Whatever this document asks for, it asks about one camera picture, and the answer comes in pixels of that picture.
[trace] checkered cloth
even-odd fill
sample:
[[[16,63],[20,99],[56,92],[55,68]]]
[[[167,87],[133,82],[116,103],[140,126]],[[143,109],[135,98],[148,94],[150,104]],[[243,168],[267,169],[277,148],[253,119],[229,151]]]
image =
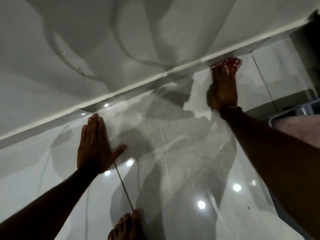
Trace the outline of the checkered cloth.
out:
[[[231,58],[231,59],[225,59],[223,61],[220,61],[216,64],[213,64],[210,68],[211,70],[211,74],[212,74],[212,80],[214,81],[215,80],[215,77],[214,77],[214,68],[216,68],[217,66],[219,66],[220,64],[225,64],[226,65],[226,72],[228,73],[229,75],[229,72],[231,70],[231,68],[235,68],[235,71],[238,71],[239,67],[241,66],[242,64],[242,60],[241,59],[238,59],[238,58]]]

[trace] person's left arm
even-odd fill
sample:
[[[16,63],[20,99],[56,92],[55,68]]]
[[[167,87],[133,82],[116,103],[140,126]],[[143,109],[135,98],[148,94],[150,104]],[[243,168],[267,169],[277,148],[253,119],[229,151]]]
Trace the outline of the person's left arm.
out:
[[[110,168],[126,148],[122,145],[111,153],[104,121],[94,114],[82,128],[78,170],[2,222],[0,238],[54,239],[90,183]]]

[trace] wall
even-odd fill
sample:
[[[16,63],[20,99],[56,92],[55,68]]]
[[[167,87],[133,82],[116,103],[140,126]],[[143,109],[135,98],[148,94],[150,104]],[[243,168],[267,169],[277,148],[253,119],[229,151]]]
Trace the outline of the wall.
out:
[[[294,23],[317,2],[0,0],[0,136]]]

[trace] glossy floor tile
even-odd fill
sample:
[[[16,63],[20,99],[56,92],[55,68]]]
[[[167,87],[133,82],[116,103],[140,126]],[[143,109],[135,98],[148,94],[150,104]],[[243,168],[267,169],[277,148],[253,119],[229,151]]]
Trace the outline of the glossy floor tile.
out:
[[[74,173],[86,123],[87,117],[0,150],[1,221]],[[113,167],[91,183],[56,239],[106,239],[126,212],[131,207]]]
[[[241,58],[239,104],[270,102],[252,57]],[[116,164],[146,238],[302,239],[278,218],[226,122],[208,108],[210,83],[204,70],[99,112],[111,145],[129,145]],[[111,208],[117,204],[113,198]]]
[[[298,52],[297,45],[300,44],[287,37],[252,52],[273,100],[307,89],[314,90],[319,85],[312,77],[315,73],[313,67],[306,64],[307,59],[302,59],[305,54]]]

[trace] pink fabric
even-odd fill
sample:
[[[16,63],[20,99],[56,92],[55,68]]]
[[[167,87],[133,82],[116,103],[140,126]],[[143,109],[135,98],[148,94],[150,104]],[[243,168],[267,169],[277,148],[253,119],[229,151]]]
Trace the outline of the pink fabric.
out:
[[[292,116],[273,121],[274,128],[320,149],[320,115]]]
[[[212,74],[212,80],[214,81],[215,80],[215,77],[214,77],[214,68],[216,68],[217,66],[219,66],[220,64],[225,64],[226,65],[226,72],[228,73],[229,75],[229,72],[231,70],[231,68],[235,68],[235,71],[238,71],[239,67],[241,66],[242,64],[242,60],[239,59],[239,58],[230,58],[230,59],[225,59],[223,61],[220,61],[216,64],[213,64],[210,68],[211,70],[211,74]]]

